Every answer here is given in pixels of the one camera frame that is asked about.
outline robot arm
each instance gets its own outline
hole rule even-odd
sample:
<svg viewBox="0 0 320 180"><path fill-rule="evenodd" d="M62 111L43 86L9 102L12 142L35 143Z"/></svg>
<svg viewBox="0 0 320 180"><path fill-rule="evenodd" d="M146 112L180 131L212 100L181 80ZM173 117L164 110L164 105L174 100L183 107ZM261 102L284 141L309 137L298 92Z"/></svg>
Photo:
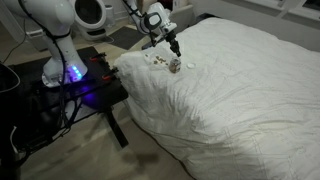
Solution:
<svg viewBox="0 0 320 180"><path fill-rule="evenodd" d="M153 46L156 46L158 42L165 39L170 43L170 49L177 54L178 57L181 56L179 43L175 40L176 35L173 31L177 27L177 24L169 20L161 3L152 4L147 13L141 15L134 0L122 1L129 15L135 22L137 29L143 34L150 34ZM157 28L160 29L161 34L154 39L151 32Z"/></svg>

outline mattress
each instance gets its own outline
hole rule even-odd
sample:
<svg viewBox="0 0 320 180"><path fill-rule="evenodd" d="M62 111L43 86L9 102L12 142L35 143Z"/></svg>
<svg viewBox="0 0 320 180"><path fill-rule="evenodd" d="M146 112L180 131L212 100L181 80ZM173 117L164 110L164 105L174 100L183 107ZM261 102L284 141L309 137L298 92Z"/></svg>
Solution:
<svg viewBox="0 0 320 180"><path fill-rule="evenodd" d="M320 178L319 53L217 18L177 40L179 73L166 42L115 62L144 130L199 180Z"/></svg>

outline white sheet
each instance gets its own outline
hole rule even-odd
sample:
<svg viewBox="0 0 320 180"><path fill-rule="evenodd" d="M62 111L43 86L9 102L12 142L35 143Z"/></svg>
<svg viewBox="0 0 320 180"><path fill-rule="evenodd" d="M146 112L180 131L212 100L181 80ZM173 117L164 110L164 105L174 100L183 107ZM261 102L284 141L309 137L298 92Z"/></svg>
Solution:
<svg viewBox="0 0 320 180"><path fill-rule="evenodd" d="M115 63L143 129L199 180L320 178L319 53L215 18L178 41L178 74L167 43Z"/></svg>

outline bed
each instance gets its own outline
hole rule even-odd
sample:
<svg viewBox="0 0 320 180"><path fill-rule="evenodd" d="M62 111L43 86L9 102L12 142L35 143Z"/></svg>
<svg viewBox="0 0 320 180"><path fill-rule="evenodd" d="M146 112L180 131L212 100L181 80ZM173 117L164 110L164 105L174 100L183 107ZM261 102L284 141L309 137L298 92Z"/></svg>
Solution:
<svg viewBox="0 0 320 180"><path fill-rule="evenodd" d="M320 178L319 53L218 18L177 39L179 73L165 42L115 62L139 126L199 180Z"/></svg>

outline black table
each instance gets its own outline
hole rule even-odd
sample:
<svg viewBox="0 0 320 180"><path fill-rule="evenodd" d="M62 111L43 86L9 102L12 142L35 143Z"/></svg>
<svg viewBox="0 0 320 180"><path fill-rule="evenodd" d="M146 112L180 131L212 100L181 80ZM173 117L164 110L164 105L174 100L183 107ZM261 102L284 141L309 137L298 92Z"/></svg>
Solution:
<svg viewBox="0 0 320 180"><path fill-rule="evenodd" d="M88 67L88 73L83 77L82 82L66 85L66 101L82 102L82 108L74 123L95 113L105 113L121 147L125 147L128 141L113 117L112 106L125 100L128 93L121 85L121 81L113 75L113 71L103 57L97 58L96 61L90 60L90 57L98 54L93 47L81 49L78 53ZM19 75L21 83L15 91L0 97L1 144L7 143L8 133L12 131L13 126L18 127L13 136L18 146L25 145L26 142L34 145L44 141L48 138L48 135L42 136L44 132L48 134L47 131L52 126L60 126L60 124L54 124L56 121L52 121L59 115L57 113L59 112L59 88L44 87L41 81L42 67L48 59L43 58L11 66ZM112 78L103 79L104 75ZM2 154L9 152L1 149Z"/></svg>

